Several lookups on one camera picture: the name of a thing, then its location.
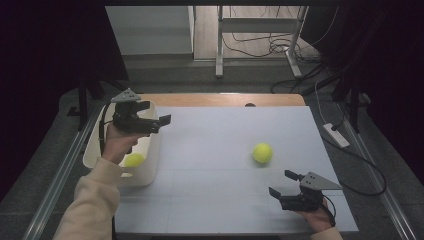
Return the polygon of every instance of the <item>power strip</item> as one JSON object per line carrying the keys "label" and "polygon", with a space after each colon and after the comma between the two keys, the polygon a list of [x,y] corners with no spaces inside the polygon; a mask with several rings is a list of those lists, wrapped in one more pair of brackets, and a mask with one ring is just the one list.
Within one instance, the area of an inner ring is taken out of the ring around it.
{"label": "power strip", "polygon": [[347,146],[349,146],[349,145],[350,145],[350,144],[349,144],[349,142],[346,140],[346,138],[344,138],[344,137],[342,136],[342,134],[340,134],[340,132],[339,132],[339,131],[337,131],[337,130],[333,131],[333,130],[331,129],[331,128],[333,127],[333,124],[331,124],[331,123],[327,123],[327,124],[323,125],[322,127],[325,129],[325,131],[327,131],[328,135],[330,135],[330,136],[331,136],[331,138],[332,138],[335,142],[337,142],[337,144],[338,144],[340,147],[344,148],[344,147],[347,147]]}

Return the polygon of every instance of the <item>plastic container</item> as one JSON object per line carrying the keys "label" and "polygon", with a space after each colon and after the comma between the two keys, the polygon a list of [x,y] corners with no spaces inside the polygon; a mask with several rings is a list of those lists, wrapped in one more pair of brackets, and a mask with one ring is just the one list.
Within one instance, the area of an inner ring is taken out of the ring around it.
{"label": "plastic container", "polygon": [[[112,115],[115,111],[115,104],[110,104],[106,113],[105,122],[112,120]],[[83,163],[89,169],[92,169],[97,162],[97,157],[100,154],[99,144],[99,121],[102,112],[99,114],[96,125],[88,140],[87,148],[83,156]],[[158,119],[155,104],[150,102],[150,108],[137,113],[140,118]],[[133,153],[141,153],[145,160],[137,167],[123,167],[123,162],[120,166],[124,169],[121,176],[120,186],[146,186],[153,182],[156,176],[157,161],[159,158],[161,133],[150,134],[150,137],[143,137],[138,140],[138,144],[132,147]]]}

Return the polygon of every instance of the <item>yellow ball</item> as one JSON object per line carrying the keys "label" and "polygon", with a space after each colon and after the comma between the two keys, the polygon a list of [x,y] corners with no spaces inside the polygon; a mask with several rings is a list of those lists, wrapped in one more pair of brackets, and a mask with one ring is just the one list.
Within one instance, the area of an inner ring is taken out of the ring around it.
{"label": "yellow ball", "polygon": [[267,143],[259,143],[253,149],[253,158],[259,163],[267,163],[272,158],[272,148]]}
{"label": "yellow ball", "polygon": [[137,167],[144,162],[144,156],[140,153],[131,153],[124,160],[124,167]]}

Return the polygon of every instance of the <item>sleeve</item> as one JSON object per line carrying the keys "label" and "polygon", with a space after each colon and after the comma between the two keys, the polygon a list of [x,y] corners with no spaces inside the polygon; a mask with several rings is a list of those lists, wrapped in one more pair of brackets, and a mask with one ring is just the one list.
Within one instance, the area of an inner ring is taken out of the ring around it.
{"label": "sleeve", "polygon": [[343,240],[339,230],[336,227],[329,228],[325,231],[315,233],[311,236],[311,240]]}
{"label": "sleeve", "polygon": [[99,157],[92,171],[78,181],[74,202],[65,211],[54,239],[111,239],[121,174],[118,165]]}

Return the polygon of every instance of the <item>dark floor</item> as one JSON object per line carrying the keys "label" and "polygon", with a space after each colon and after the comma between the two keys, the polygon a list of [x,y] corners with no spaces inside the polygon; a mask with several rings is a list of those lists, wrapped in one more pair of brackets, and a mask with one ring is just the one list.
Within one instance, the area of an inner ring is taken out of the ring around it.
{"label": "dark floor", "polygon": [[[283,61],[231,61],[226,62],[224,78],[217,80],[214,76],[214,62],[192,62],[179,59],[140,60],[126,59],[126,66],[130,82],[123,82],[131,86],[136,92],[143,93],[181,93],[181,92],[237,92],[237,93],[269,93],[273,83],[282,80],[291,80],[291,70]],[[315,65],[301,65],[302,72],[308,72]],[[322,72],[312,81],[307,81],[301,88],[311,87],[316,79],[326,76]],[[108,99],[120,91],[108,84],[102,84]],[[339,123],[342,114],[331,92],[334,84],[319,91],[319,103],[323,117],[327,122]],[[280,85],[275,88],[278,93],[287,93],[290,88]],[[89,106],[104,100],[89,99]],[[315,93],[305,97],[306,104],[311,108],[318,129],[324,138],[330,139],[322,131],[323,120],[319,113],[318,101]],[[78,117],[67,116],[71,107],[77,106],[78,95],[72,90],[63,95],[59,112],[44,137],[43,142],[33,155],[25,171],[21,174],[9,194],[0,204],[0,239],[20,239],[27,230],[34,213],[57,171],[60,161],[64,158],[72,144]],[[390,191],[395,196],[401,209],[409,220],[410,226],[416,234],[416,239],[424,239],[424,188],[405,161],[390,145],[387,139],[374,125],[367,115],[366,106],[359,110],[360,137],[365,142],[378,167],[385,174]],[[349,141],[352,139],[347,129],[342,126],[339,130]],[[358,158],[348,155],[325,143],[330,159],[333,163],[339,180],[361,189],[375,191],[365,165]],[[350,152],[357,152],[354,146],[348,148]],[[82,164],[80,154],[73,166],[68,181],[55,204],[50,220],[45,223],[41,239],[51,239],[58,221],[66,207],[72,201],[75,184],[80,176],[88,173]],[[344,190],[351,211],[355,217],[359,232],[343,233],[344,239],[401,239],[380,197],[365,197],[347,189]],[[165,237],[154,236],[151,239],[278,239],[277,236],[265,237]],[[283,239],[309,239],[308,235],[287,235]],[[120,235],[119,239],[150,239],[149,236]]]}

